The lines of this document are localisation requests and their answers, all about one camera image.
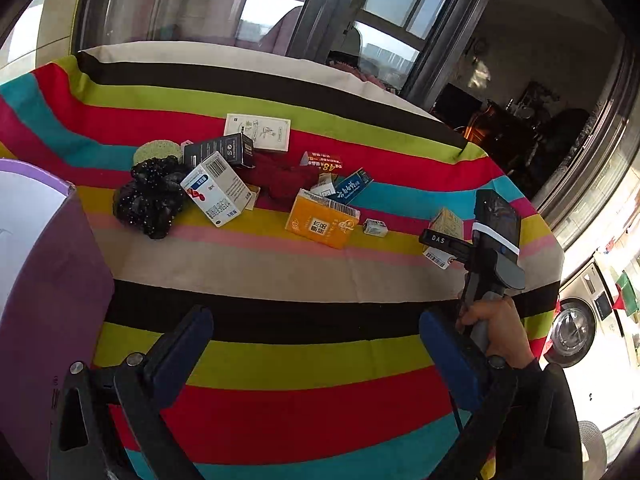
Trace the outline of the person's right forearm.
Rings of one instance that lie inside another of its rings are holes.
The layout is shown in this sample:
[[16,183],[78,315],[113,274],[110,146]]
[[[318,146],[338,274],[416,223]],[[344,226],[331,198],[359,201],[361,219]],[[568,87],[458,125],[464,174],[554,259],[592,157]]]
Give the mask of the person's right forearm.
[[496,444],[497,479],[580,479],[582,445],[561,367],[537,361],[516,372],[518,388]]

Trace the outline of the person's right hand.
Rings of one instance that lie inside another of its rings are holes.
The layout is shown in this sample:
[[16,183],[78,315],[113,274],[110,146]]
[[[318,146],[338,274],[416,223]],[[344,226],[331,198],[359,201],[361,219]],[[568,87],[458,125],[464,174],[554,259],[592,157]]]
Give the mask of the person's right hand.
[[487,323],[488,356],[501,356],[516,370],[524,370],[533,362],[526,330],[511,297],[474,302],[458,317],[457,328],[480,321]]

